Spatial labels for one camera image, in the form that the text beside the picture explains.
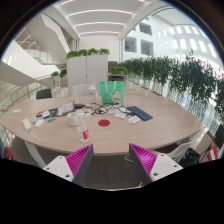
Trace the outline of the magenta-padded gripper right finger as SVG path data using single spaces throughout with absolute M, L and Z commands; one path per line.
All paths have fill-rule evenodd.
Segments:
M 155 154 L 141 146 L 129 144 L 129 154 L 143 185 L 159 180 L 182 169 L 173 159 L 163 153 Z

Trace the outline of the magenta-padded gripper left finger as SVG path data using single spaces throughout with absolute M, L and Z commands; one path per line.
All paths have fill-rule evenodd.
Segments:
M 68 156 L 57 156 L 44 170 L 82 186 L 93 155 L 93 145 L 90 144 Z

